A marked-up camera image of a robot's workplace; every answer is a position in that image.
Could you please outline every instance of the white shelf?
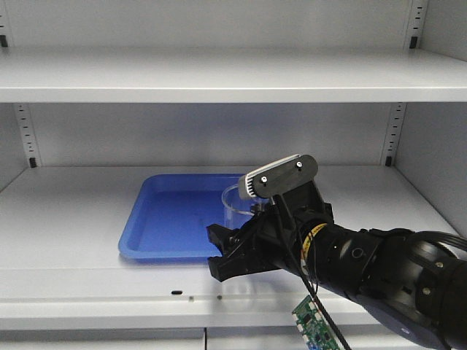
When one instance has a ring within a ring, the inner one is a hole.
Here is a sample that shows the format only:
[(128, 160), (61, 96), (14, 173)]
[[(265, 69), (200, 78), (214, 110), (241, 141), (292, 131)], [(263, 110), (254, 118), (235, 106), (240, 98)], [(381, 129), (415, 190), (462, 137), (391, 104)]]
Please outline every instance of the white shelf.
[[(0, 330), (292, 325), (290, 311), (305, 291), (285, 271), (219, 283), (203, 263), (137, 265), (119, 256), (117, 243), (144, 179), (247, 170), (26, 170), (0, 193)], [(321, 167), (317, 185), (336, 222), (349, 229), (454, 232), (394, 168)], [(174, 289), (183, 294), (171, 295)], [(339, 324), (375, 323), (333, 293), (321, 289), (321, 298)]]
[(467, 63), (422, 50), (21, 48), (0, 102), (467, 101)]

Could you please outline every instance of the transparent container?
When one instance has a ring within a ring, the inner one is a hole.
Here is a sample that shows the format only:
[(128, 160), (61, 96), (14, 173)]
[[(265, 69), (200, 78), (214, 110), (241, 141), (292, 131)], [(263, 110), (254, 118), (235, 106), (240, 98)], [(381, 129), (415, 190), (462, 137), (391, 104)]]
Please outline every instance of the transparent container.
[(263, 198), (241, 199), (239, 186), (233, 184), (222, 192), (222, 203), (224, 205), (224, 226), (234, 229), (240, 228), (253, 217), (256, 211), (262, 210), (268, 200)]

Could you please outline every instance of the blue tray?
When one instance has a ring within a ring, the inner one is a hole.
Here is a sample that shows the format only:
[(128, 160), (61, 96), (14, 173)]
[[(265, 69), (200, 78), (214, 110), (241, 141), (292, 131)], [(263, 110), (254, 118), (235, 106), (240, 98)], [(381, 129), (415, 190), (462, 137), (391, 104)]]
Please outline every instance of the blue tray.
[(146, 179), (118, 242), (141, 263), (205, 260), (219, 255), (206, 226), (223, 225), (222, 191), (238, 174), (164, 174)]

